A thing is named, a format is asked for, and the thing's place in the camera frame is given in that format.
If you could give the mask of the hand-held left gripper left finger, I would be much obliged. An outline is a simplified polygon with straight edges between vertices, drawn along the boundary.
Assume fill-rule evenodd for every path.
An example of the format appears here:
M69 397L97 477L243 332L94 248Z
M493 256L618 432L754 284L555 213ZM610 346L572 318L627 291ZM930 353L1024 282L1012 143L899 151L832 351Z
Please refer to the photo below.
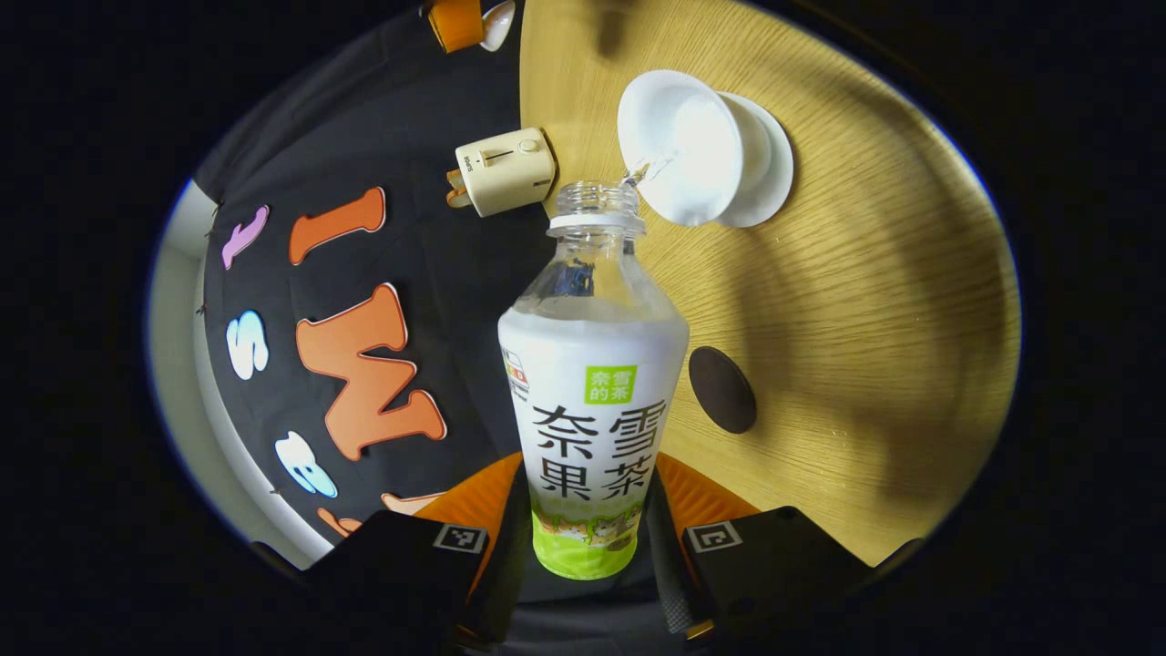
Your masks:
M333 639L358 653L491 651L506 640L532 538L522 456L413 515L375 512L305 570Z

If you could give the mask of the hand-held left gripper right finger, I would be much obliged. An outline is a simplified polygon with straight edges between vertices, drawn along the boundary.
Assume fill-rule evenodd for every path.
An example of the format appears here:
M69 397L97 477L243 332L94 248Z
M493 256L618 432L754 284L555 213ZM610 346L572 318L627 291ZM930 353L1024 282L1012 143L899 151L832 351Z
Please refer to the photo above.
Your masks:
M805 639L874 574L796 507L760 510L668 454L656 457L645 520L668 630L689 651Z

